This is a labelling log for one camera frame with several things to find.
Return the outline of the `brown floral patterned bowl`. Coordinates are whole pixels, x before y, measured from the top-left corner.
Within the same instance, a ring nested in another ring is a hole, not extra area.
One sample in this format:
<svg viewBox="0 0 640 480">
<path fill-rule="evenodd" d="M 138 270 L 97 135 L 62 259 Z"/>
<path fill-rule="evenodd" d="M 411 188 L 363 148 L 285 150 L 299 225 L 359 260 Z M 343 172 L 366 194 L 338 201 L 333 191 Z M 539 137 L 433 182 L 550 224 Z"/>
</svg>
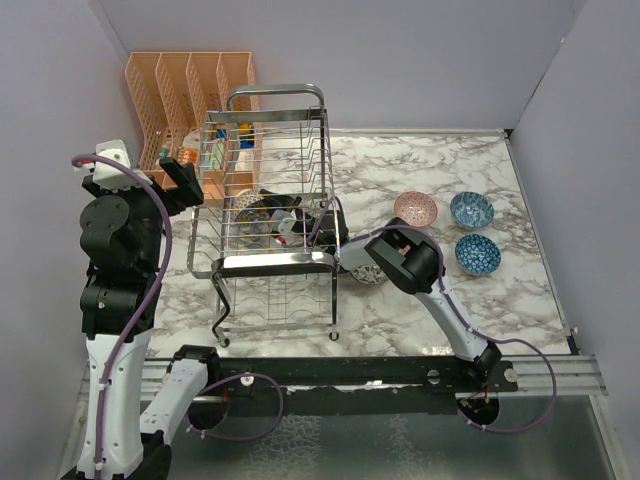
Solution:
<svg viewBox="0 0 640 480">
<path fill-rule="evenodd" d="M 239 231 L 262 231 L 270 226 L 270 220 L 259 220 L 256 214 L 260 199 L 259 191 L 254 190 L 243 190 L 234 198 L 231 217 Z"/>
</svg>

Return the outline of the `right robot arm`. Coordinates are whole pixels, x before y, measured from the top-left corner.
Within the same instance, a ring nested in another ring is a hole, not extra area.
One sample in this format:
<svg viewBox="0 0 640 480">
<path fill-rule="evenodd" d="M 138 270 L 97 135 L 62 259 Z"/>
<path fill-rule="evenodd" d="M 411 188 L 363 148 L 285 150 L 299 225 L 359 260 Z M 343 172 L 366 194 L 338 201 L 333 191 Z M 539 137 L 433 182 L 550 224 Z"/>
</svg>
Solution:
<svg viewBox="0 0 640 480">
<path fill-rule="evenodd" d="M 397 212 L 385 225 L 351 237 L 344 222 L 341 201 L 330 199 L 316 215 L 298 209 L 301 200 L 266 189 L 259 191 L 260 209 L 280 224 L 280 211 L 296 215 L 291 232 L 312 247 L 337 260 L 339 268 L 352 273 L 374 266 L 403 293 L 417 298 L 447 337 L 459 364 L 459 378 L 469 390 L 481 391 L 496 376 L 502 353 L 495 340 L 477 331 L 466 308 L 455 296 L 446 275 L 444 254 L 424 224 Z"/>
</svg>

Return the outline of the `black leaf patterned bowl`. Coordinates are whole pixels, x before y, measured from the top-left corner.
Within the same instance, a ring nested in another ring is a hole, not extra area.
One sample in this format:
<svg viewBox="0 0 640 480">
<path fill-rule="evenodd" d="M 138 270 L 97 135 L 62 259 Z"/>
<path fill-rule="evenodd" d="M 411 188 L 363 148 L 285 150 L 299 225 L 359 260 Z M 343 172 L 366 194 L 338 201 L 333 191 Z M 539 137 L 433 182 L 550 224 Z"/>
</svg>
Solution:
<svg viewBox="0 0 640 480">
<path fill-rule="evenodd" d="M 380 285 L 387 280 L 385 273 L 376 264 L 362 265 L 349 273 L 357 282 L 369 286 Z"/>
</svg>

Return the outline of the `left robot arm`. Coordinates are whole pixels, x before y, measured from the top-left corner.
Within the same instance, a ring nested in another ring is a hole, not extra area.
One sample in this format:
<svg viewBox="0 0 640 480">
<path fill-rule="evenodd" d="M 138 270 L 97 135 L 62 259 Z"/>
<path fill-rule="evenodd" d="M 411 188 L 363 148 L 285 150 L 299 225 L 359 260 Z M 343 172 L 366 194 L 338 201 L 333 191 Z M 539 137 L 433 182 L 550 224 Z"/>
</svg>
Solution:
<svg viewBox="0 0 640 480">
<path fill-rule="evenodd" d="M 80 246 L 89 258 L 80 297 L 89 360 L 87 423 L 67 479 L 165 479 L 173 437 L 198 394 L 214 392 L 221 371 L 215 348 L 183 346 L 169 377 L 142 409 L 145 356 L 162 279 L 172 253 L 170 218 L 199 206 L 204 194 L 191 164 L 160 162 L 174 182 L 165 190 L 120 155 L 78 155 L 93 197 L 81 213 Z"/>
</svg>

